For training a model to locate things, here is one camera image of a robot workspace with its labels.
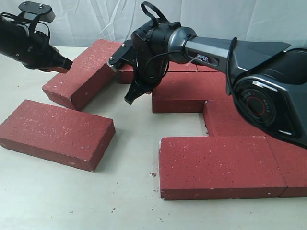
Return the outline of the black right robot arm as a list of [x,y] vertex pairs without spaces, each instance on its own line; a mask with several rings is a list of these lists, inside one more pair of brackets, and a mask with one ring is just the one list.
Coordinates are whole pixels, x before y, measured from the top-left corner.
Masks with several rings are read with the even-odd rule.
[[267,135],[307,146],[307,49],[285,42],[199,37],[180,23],[145,24],[131,35],[133,103],[162,81],[168,62],[208,66],[226,76],[226,93],[242,118]]

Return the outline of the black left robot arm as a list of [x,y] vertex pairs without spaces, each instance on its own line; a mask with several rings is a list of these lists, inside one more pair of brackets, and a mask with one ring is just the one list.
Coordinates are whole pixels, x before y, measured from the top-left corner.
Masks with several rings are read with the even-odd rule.
[[0,20],[0,53],[24,67],[43,72],[67,73],[73,61],[49,44],[50,35],[24,26]]

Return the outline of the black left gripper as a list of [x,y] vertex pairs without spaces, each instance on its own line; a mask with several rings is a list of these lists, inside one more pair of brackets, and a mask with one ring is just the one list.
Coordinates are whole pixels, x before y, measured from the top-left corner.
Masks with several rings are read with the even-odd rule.
[[27,36],[24,32],[1,32],[0,53],[12,58],[29,69],[42,72],[67,73],[72,60],[64,57],[57,48],[49,45],[47,36],[37,32]]

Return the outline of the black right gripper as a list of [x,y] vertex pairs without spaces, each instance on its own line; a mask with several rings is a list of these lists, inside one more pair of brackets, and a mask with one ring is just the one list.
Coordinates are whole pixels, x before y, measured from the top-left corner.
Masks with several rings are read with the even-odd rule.
[[162,57],[138,58],[137,64],[136,75],[124,97],[125,102],[130,105],[142,95],[151,94],[154,88],[160,84],[169,68],[169,61]]

